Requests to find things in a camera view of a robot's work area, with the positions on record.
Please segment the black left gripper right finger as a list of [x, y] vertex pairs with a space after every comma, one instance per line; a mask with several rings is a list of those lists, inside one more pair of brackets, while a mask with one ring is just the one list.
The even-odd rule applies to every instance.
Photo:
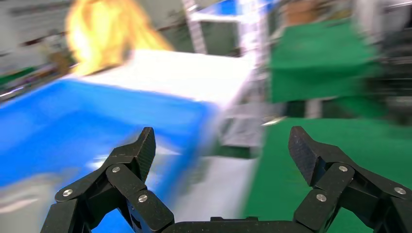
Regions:
[[376, 233], [411, 232], [409, 188], [362, 168], [339, 147], [313, 140], [300, 126], [291, 128], [288, 149], [311, 187], [294, 212], [294, 222], [325, 233], [346, 209]]

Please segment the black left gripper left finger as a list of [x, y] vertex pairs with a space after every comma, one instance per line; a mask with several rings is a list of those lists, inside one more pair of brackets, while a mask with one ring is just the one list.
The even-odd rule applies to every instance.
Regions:
[[117, 209], [136, 233], [161, 233], [174, 224], [170, 209], [145, 185], [155, 157], [155, 134], [112, 150], [103, 165], [59, 190], [43, 233], [89, 233]]

